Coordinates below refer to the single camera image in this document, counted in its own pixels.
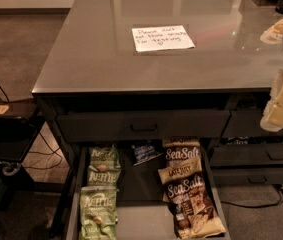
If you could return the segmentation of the blue chip bag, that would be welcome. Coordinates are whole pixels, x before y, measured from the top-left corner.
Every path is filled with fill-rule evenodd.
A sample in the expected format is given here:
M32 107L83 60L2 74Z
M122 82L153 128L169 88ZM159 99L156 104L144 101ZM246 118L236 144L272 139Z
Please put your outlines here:
M142 141L134 143L132 146L134 165L140 165L157 158L163 154L152 141Z

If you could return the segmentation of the brown sea salt chip bag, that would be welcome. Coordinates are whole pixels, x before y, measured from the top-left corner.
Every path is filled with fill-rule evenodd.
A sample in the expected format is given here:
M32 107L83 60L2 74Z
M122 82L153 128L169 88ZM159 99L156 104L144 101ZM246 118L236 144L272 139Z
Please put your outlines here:
M201 159L158 170L164 194L173 204L174 226L180 239L206 238L226 229L206 191Z
M174 138L162 141L168 167L176 167L185 160L201 157L201 146L197 139Z

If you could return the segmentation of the middle right drawer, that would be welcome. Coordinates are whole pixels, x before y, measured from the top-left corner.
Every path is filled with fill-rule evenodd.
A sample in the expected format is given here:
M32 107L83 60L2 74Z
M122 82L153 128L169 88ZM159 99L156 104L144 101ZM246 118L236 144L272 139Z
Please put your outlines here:
M283 143L224 145L214 149L214 167L283 165Z

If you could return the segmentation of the front green kettle chip bag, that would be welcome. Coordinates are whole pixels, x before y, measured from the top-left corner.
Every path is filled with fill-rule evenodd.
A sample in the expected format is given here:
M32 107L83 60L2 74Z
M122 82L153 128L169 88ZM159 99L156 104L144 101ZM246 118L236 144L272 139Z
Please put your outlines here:
M113 186L81 189L79 240L116 240L116 194Z

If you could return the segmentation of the open middle left drawer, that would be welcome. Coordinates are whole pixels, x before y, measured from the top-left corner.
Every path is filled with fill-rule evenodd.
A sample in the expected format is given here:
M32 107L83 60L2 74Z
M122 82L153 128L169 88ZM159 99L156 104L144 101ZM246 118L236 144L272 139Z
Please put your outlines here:
M78 240L80 223L80 191L86 185L87 167L89 165L89 148L92 144L82 146L80 162L76 176L71 214L65 240ZM117 240L177 240L173 216L168 204L162 201L163 188L158 169L165 166L163 155L133 166L130 145L127 142L118 144L121 174L118 180L116 226ZM203 154L203 174L207 192L212 199L217 213L226 228L226 232L217 236L194 240L231 240L215 187L212 172L206 155Z

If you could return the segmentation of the green kettle chip bag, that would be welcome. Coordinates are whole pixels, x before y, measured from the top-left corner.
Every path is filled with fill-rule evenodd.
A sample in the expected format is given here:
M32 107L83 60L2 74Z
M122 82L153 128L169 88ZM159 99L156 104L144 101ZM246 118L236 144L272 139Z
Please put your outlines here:
M91 186L116 186L119 176L119 170L108 170L104 172L90 170L88 172L88 184Z
M114 146L110 147L90 147L89 167L98 172L105 172L110 169L120 169L119 153Z
M116 240L116 194L113 186L81 189L79 240Z

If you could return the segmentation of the rear green kettle chip bag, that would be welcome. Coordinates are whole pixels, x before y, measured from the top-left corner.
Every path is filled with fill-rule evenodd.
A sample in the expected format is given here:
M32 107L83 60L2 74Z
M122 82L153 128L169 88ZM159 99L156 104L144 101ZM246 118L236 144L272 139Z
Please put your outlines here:
M89 167L98 172L105 172L110 169L120 169L119 153L114 146L110 147L90 147Z

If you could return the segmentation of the black side table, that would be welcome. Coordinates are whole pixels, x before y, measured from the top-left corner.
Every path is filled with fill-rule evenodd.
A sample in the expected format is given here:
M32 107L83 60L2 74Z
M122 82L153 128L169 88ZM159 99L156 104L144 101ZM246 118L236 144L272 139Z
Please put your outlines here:
M33 98L4 101L9 110L0 115L0 209L14 190L31 190L34 181L22 166L45 120Z

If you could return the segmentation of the top right drawer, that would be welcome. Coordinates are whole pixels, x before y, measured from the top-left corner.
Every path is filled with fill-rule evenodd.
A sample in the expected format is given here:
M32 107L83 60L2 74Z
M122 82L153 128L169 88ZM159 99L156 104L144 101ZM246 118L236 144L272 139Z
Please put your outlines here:
M283 129L278 132L263 130L260 127L261 118L262 112L260 109L232 111L223 132L223 137L283 136Z

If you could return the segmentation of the grey cabinet with glass top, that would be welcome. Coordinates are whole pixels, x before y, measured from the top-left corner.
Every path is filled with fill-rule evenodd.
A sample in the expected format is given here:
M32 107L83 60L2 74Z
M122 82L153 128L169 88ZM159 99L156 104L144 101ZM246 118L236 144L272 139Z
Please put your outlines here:
M272 8L251 0L75 0L33 90L74 175L82 146L127 142L131 147L137 140L67 142L59 115L262 112L273 78L283 69L283 49L260 37L277 20ZM136 51L133 28L176 25L185 28L194 48ZM283 168L211 166L220 146L283 143L283 136L224 138L225 127L219 137L195 137L211 172ZM283 184L215 187L231 240L283 240Z

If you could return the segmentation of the white handwritten paper note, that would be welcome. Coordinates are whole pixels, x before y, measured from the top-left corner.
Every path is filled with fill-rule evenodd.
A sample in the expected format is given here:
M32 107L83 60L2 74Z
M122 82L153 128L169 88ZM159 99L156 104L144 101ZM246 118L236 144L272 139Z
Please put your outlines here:
M133 28L132 36L137 52L179 50L195 47L182 25Z

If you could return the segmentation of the middle green kettle chip bag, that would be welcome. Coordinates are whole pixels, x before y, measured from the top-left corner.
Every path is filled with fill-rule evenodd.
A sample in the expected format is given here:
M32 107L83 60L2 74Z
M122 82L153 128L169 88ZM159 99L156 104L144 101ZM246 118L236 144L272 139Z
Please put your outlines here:
M88 184L91 186L116 186L119 176L119 170L108 170L104 172L90 170L88 172Z

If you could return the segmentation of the top left drawer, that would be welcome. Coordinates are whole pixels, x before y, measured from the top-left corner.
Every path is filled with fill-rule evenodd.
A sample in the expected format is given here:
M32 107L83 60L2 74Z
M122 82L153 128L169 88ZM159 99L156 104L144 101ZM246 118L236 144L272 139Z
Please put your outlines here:
M69 113L57 123L67 142L219 137L230 117L219 110Z

